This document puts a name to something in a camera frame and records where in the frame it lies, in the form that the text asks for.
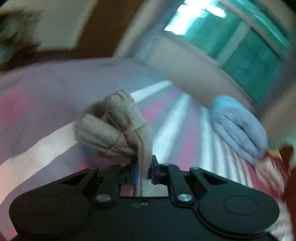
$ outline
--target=pink fabric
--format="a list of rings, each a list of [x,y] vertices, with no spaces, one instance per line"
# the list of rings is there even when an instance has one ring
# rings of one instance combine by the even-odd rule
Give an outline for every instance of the pink fabric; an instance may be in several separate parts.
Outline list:
[[[253,167],[251,166],[250,163],[246,162],[247,164],[247,167],[248,167],[248,170],[249,170],[249,173],[250,173],[250,177],[251,177],[251,181],[252,181],[252,184],[253,184],[253,188],[258,190],[258,191],[261,191],[261,192],[264,192],[266,194],[268,194],[269,196],[273,197],[275,200],[277,201],[281,201],[282,198],[280,195],[278,195],[276,192],[272,191],[271,189],[269,189],[268,187],[266,187],[260,180],[259,178],[257,177]]]
[[[8,240],[13,240],[17,236],[17,231],[13,230]]]
[[[174,97],[180,92],[179,89],[172,89],[168,95],[162,96],[155,100],[150,106],[142,111],[143,117],[148,123],[155,121],[159,113],[170,103]]]
[[[8,91],[0,97],[0,125],[8,125],[28,113],[28,100],[20,89]]]
[[[189,171],[189,169],[194,166],[196,143],[198,141],[200,127],[199,122],[196,121],[198,120],[197,111],[193,108],[194,106],[191,106],[190,114],[192,118],[186,127],[185,140],[177,163],[177,166],[179,166],[182,171]]]
[[[81,166],[79,166],[79,167],[77,167],[76,169],[72,170],[71,173],[70,173],[70,175],[71,175],[71,174],[74,174],[74,173],[76,173],[76,172],[80,172],[80,171],[82,171],[82,170],[84,170],[84,169],[86,169],[86,168],[88,168],[88,167],[89,167],[88,164],[83,163],[83,164],[81,164]]]

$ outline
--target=striped cloth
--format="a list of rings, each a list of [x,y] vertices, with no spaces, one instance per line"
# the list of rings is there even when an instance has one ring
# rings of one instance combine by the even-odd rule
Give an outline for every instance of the striped cloth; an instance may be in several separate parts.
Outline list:
[[[8,210],[17,196],[89,166],[110,166],[77,143],[72,128],[82,109],[121,88],[151,124],[159,163],[257,185],[252,167],[213,132],[209,110],[150,67],[114,58],[35,65],[0,78],[0,231],[7,240],[16,235]]]

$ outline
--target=white wall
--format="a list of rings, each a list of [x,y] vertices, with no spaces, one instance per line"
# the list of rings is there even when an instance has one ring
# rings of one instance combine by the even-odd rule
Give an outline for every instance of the white wall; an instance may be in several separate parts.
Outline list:
[[[97,0],[9,0],[1,9],[43,10],[35,32],[35,39],[42,41],[39,49],[71,49],[96,3]]]
[[[215,96],[226,94],[252,109],[249,98],[214,60],[173,34],[161,39],[149,63],[205,107]]]

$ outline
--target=brown wall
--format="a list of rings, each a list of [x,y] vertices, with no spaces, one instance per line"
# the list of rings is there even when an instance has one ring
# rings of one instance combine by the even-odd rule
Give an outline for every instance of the brown wall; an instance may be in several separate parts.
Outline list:
[[[73,57],[111,57],[143,2],[144,0],[99,0],[77,48],[73,50]]]

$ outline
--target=red object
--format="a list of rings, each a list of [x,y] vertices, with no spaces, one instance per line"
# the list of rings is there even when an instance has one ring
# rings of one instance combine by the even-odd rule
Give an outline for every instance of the red object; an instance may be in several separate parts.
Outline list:
[[[283,159],[283,164],[288,167],[289,161],[292,154],[294,153],[293,147],[284,147],[280,150],[281,157]],[[291,178],[287,184],[287,188],[283,199],[286,201],[288,209],[291,214],[291,220],[293,225],[294,237],[296,237],[296,169],[291,170]]]
[[[291,170],[290,170],[290,166],[289,166],[289,161],[287,161],[288,164],[284,164],[284,160],[282,160],[279,157],[275,157],[275,156],[271,155],[269,152],[265,152],[263,159],[265,159],[265,158],[270,158],[273,160],[273,164],[281,172],[281,175],[284,179],[285,184],[288,183],[288,181],[291,177]]]

